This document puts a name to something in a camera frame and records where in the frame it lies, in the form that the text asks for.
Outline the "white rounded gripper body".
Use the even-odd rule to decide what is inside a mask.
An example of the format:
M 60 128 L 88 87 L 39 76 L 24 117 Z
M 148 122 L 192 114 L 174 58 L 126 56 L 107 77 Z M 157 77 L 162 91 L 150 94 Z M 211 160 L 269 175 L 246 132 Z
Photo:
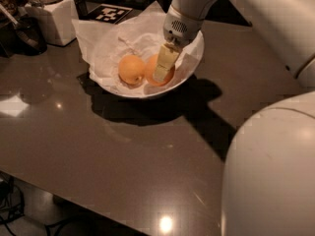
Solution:
M 170 5 L 163 24 L 164 39 L 185 47 L 196 38 L 203 20 L 203 12 L 198 7 L 177 9 Z

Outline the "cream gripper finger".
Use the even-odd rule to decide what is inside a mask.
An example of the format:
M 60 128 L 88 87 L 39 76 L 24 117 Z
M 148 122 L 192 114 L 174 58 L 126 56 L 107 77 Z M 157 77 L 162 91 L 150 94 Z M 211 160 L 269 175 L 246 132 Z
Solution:
M 164 81 L 181 52 L 182 49 L 171 42 L 166 42 L 160 47 L 156 67 L 153 72 L 153 79 L 156 82 L 161 83 Z

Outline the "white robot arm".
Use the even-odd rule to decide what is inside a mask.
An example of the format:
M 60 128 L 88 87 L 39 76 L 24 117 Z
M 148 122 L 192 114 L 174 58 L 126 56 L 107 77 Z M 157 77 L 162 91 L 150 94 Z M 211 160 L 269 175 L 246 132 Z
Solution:
M 172 0 L 156 81 L 216 1 Z M 229 1 L 307 92 L 260 110 L 235 134 L 222 180 L 221 236 L 315 236 L 315 0 Z

